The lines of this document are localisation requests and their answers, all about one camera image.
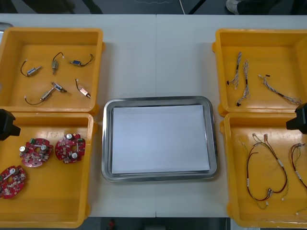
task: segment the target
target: metal tray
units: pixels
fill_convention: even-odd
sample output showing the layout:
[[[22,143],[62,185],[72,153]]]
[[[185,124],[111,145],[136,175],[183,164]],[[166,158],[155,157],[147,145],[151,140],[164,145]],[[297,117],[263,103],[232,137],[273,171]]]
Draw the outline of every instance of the metal tray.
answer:
[[[149,106],[180,106],[202,105],[206,129],[208,157],[210,169],[207,171],[188,172],[147,172],[147,173],[112,173],[112,137],[113,109],[115,107],[149,107]],[[211,102],[202,96],[187,97],[148,97],[114,99],[106,103],[104,108],[102,136],[102,174],[110,182],[163,181],[186,179],[210,179],[218,172],[214,117]]]

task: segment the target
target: white sheet of paper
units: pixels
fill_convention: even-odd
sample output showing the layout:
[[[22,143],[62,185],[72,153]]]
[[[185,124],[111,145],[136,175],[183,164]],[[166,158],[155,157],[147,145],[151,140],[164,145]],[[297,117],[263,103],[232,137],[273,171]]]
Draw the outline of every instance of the white sheet of paper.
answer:
[[[209,169],[202,105],[114,108],[112,173]]]

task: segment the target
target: yellow tray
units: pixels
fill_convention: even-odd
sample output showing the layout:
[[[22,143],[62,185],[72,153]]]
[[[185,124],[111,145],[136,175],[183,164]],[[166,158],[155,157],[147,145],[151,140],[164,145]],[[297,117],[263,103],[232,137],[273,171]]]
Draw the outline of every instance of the yellow tray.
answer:
[[[81,28],[8,28],[0,45],[0,107],[11,112],[84,112],[96,114],[97,87],[104,48],[100,29]],[[58,55],[56,75],[52,74],[51,61]],[[76,67],[70,61],[89,61],[85,67]],[[32,77],[21,74],[20,68],[28,60],[23,71],[38,66],[42,69]],[[91,94],[89,99],[76,88],[75,79]],[[52,88],[51,81],[58,83],[69,93],[55,91],[50,98],[37,106],[40,97]]]
[[[85,155],[73,164],[55,156],[42,166],[28,168],[24,189],[13,199],[0,199],[0,228],[76,228],[89,214],[87,205],[93,117],[89,114],[13,113],[19,137],[0,142],[0,169],[23,165],[19,147],[30,138],[45,138],[55,147],[67,133],[79,133],[86,140]]]
[[[287,130],[286,121],[295,114],[246,114],[230,113],[220,123],[224,136],[229,204],[228,215],[242,227],[262,228],[306,228],[307,227],[307,191],[297,178],[290,162],[290,148],[296,143],[307,143],[307,136],[298,130]],[[280,159],[288,175],[287,187],[281,194],[273,194],[267,201],[265,210],[258,207],[247,191],[247,151],[252,148],[255,133],[268,141]],[[307,148],[297,162],[303,181],[307,181]],[[272,154],[263,146],[257,146],[249,163],[249,187],[255,197],[265,197],[268,188],[280,189],[285,181],[283,171]]]
[[[268,83],[280,93],[307,101],[307,30],[220,29],[215,37],[213,51],[219,81],[220,115],[230,112],[294,112],[297,105],[269,91],[259,74],[269,74]],[[242,52],[239,86],[234,90],[234,86],[227,85],[226,81],[235,76],[239,52]],[[236,101],[243,96],[245,89],[245,60],[249,61],[250,98],[244,99],[237,107]]]

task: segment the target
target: white wire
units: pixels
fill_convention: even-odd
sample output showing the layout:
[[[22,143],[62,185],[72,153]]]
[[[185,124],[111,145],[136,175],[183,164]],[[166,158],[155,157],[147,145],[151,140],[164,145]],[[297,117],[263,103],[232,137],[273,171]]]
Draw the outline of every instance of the white wire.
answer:
[[[248,61],[247,60],[245,60],[245,62],[244,62],[244,65],[243,65],[243,68],[244,68],[244,75],[245,75],[245,83],[247,83],[246,84],[246,86],[245,86],[245,90],[244,90],[244,93],[243,93],[243,97],[241,97],[239,100],[237,100],[237,102],[236,102],[236,105],[237,106],[240,106],[241,105],[241,101],[243,100],[243,99],[246,99],[246,98],[249,98],[250,97],[250,94],[249,94],[249,87],[248,87],[248,69],[249,69],[249,67],[248,67]]]
[[[182,12],[183,12],[183,14],[185,15],[186,13],[184,12],[184,9],[183,9],[183,6],[182,6],[182,3],[181,3],[181,0],[179,0],[179,3],[180,3],[180,6],[181,6],[181,9],[182,9]]]
[[[265,77],[262,77],[260,74],[258,75],[258,77],[260,77],[262,80],[263,80],[263,84],[269,89],[271,90],[272,92],[278,94],[279,96],[283,97],[284,99],[286,99],[288,102],[292,103],[292,104],[297,104],[297,105],[300,105],[302,104],[302,100],[299,99],[299,98],[294,98],[294,97],[288,97],[288,96],[285,96],[281,93],[279,93],[276,89],[274,89],[272,86],[270,86],[268,84],[268,81],[266,80],[267,77],[269,77],[269,75],[266,75]]]
[[[242,57],[242,53],[240,52],[238,54],[238,58],[237,58],[237,61],[236,61],[236,74],[235,74],[235,77],[231,80],[231,81],[227,81],[227,84],[230,84],[232,83],[234,86],[235,86],[235,90],[237,90],[238,88],[238,85],[239,85],[239,65],[240,65],[240,62],[241,62],[241,57]]]

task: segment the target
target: red pcb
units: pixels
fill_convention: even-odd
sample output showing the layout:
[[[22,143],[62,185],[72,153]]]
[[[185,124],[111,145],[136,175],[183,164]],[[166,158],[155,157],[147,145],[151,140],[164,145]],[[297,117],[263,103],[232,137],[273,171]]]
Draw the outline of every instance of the red pcb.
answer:
[[[24,187],[25,178],[25,171],[20,165],[4,170],[0,174],[0,198],[10,199],[16,196]]]
[[[56,156],[66,164],[81,161],[85,154],[85,140],[80,134],[67,134],[56,144]]]
[[[48,161],[53,146],[43,138],[31,138],[25,146],[19,148],[22,163],[27,167],[38,167]]]

